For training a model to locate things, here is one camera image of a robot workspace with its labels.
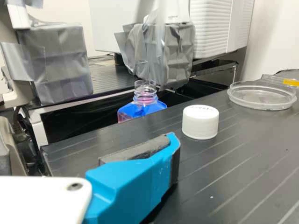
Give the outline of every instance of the white panel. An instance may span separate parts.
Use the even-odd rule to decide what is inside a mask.
[[[195,25],[195,58],[225,53],[232,0],[191,0],[190,17]]]
[[[1,223],[80,224],[92,195],[82,178],[1,176],[0,183]]]
[[[254,0],[234,0],[227,52],[247,45]]]
[[[299,1],[256,0],[249,33],[244,80],[299,68]]]
[[[143,22],[153,6],[154,0],[89,0],[95,49],[120,52],[114,33],[123,32],[123,25]]]

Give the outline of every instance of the gray duct tape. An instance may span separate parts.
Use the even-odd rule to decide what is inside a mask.
[[[34,70],[29,51],[17,43],[0,42],[0,46],[11,78],[33,81]]]

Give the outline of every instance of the petri dish lid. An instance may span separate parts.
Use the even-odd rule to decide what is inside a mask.
[[[228,96],[238,105],[270,111],[287,109],[297,100],[295,89],[263,80],[232,83]]]

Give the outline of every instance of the bottle cap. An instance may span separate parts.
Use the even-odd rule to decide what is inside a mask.
[[[207,140],[218,132],[219,111],[207,105],[191,105],[183,111],[183,133],[193,139]]]

